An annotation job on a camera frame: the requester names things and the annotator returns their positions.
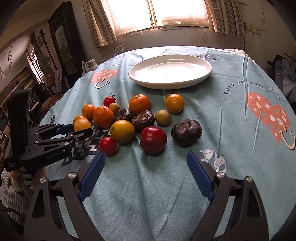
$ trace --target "hand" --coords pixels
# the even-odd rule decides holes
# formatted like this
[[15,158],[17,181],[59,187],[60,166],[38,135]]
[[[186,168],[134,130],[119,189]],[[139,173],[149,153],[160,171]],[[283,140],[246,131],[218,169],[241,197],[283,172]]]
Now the hand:
[[[20,170],[18,169],[18,170],[12,171],[12,172],[10,172],[10,175],[11,175],[11,178],[12,178],[15,186],[18,188],[22,188],[22,185],[21,185],[20,179],[19,179]],[[38,184],[40,178],[42,178],[42,177],[46,177],[46,168],[45,167],[41,168],[40,170],[38,170],[34,174],[34,176],[32,178],[32,185],[30,186],[31,191],[34,191],[35,187],[37,187],[37,184]]]

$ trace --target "red heart print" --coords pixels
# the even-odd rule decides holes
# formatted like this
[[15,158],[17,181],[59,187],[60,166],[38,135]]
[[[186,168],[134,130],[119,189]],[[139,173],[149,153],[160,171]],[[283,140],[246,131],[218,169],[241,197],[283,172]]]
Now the red heart print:
[[290,126],[284,109],[280,105],[272,105],[265,97],[255,92],[248,93],[247,104],[254,115],[268,127],[279,145],[282,140],[279,131],[285,133]]
[[118,71],[119,71],[118,69],[114,69],[114,70],[106,69],[101,72],[94,72],[90,82],[97,83],[97,82],[102,82],[104,80],[109,80],[110,78],[115,76]]

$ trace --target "dark wooden cabinet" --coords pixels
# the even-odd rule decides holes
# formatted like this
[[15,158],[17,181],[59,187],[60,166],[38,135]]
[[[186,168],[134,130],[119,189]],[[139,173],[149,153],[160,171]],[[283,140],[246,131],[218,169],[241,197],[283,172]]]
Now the dark wooden cabinet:
[[81,62],[86,61],[82,43],[74,18],[72,3],[63,2],[48,21],[54,48],[56,50],[63,73],[69,85],[83,72]]

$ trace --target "tablecloth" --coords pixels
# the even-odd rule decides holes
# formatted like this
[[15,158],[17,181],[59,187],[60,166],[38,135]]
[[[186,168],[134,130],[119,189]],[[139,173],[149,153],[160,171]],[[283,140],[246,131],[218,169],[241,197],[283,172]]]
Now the tablecloth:
[[[144,88],[129,78],[134,64],[167,54],[201,57],[213,71],[200,84],[174,91]],[[164,152],[145,155],[138,136],[106,158],[93,193],[83,202],[98,231],[106,241],[187,240],[209,203],[186,164],[192,150],[230,178],[253,177],[273,237],[296,203],[296,117],[274,82],[245,54],[191,46],[122,53],[78,79],[41,124],[49,123],[54,113],[56,123],[71,123],[85,104],[100,106],[111,93],[121,108],[128,108],[134,95],[145,94],[156,113],[165,109],[165,97],[175,92],[183,96],[185,107],[162,127],[168,136]],[[197,120],[202,127],[202,137],[190,148],[179,147],[170,136],[173,125],[184,119]],[[50,180],[77,171],[99,151],[99,140],[110,133],[92,124],[91,138],[78,142],[69,158],[47,167]],[[63,200],[59,201],[67,229],[75,235]],[[230,198],[216,235],[226,227],[231,202]]]

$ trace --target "oval plate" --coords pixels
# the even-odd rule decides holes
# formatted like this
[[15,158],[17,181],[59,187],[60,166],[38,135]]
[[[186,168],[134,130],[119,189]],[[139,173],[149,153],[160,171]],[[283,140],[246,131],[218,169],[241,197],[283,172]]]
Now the oval plate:
[[204,81],[211,64],[192,55],[171,54],[145,59],[130,68],[128,76],[137,84],[158,90],[186,88]]

